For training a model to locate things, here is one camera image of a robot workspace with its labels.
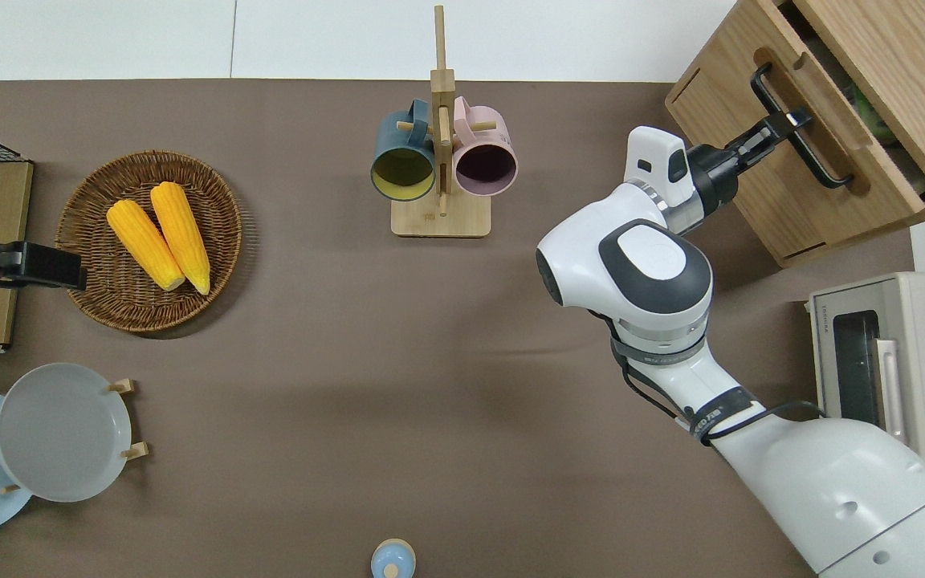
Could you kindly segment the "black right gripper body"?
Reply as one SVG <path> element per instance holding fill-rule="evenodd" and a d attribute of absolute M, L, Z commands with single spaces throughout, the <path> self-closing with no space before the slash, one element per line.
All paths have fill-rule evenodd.
<path fill-rule="evenodd" d="M 698 144 L 687 150 L 691 183 L 697 191 L 705 216 L 733 201 L 739 177 L 766 157 L 778 143 L 778 132 L 756 125 L 722 148 Z"/>

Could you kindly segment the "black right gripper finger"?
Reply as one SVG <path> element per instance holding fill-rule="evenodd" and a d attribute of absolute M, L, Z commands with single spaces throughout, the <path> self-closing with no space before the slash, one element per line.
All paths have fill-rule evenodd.
<path fill-rule="evenodd" d="M 767 114 L 756 124 L 756 158 L 773 153 L 777 145 L 783 142 L 792 144 L 801 158 L 814 158 L 815 151 L 800 134 L 800 129 L 812 121 L 810 113 L 804 108 L 792 111 L 777 110 Z"/>

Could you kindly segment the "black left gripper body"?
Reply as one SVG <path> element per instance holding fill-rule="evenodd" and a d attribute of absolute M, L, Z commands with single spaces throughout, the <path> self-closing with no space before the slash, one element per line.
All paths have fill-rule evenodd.
<path fill-rule="evenodd" d="M 87 271 L 77 254 L 27 241 L 0 244 L 0 288 L 28 286 L 82 291 Z"/>

